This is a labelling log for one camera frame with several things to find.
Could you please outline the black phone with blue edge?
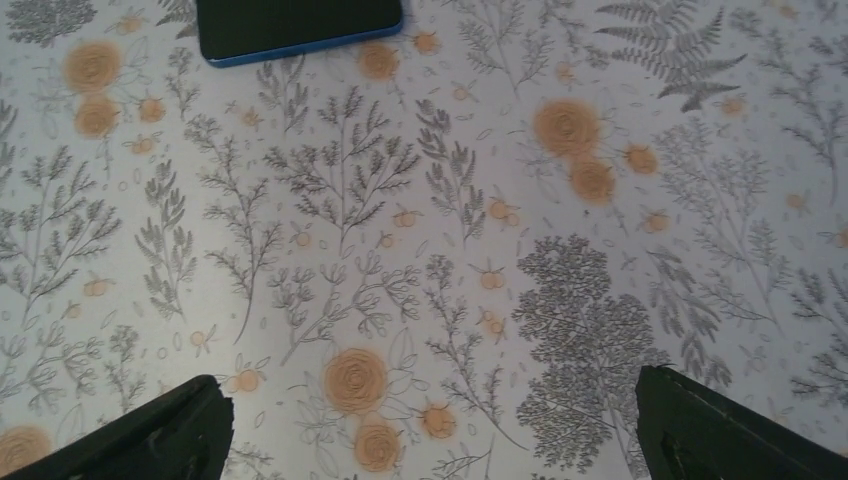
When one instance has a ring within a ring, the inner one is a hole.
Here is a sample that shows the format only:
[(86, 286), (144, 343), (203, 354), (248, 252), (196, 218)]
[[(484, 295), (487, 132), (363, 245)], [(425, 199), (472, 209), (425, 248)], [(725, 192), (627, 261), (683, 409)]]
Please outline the black phone with blue edge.
[(217, 68), (276, 60), (399, 33), (401, 0), (202, 0), (199, 49)]

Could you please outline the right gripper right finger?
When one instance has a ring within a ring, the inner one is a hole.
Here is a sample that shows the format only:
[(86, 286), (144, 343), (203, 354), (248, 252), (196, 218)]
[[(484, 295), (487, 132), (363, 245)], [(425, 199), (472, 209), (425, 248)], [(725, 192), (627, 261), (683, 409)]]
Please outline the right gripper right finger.
[(635, 388), (653, 479), (845, 479), (847, 458), (665, 366)]

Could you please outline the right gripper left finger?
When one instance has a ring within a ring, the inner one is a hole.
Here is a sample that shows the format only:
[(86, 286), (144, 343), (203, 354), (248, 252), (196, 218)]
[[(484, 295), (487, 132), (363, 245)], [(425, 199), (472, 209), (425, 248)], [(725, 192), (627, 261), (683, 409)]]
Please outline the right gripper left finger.
[(233, 399), (198, 375), (5, 477), (219, 480), (233, 436)]

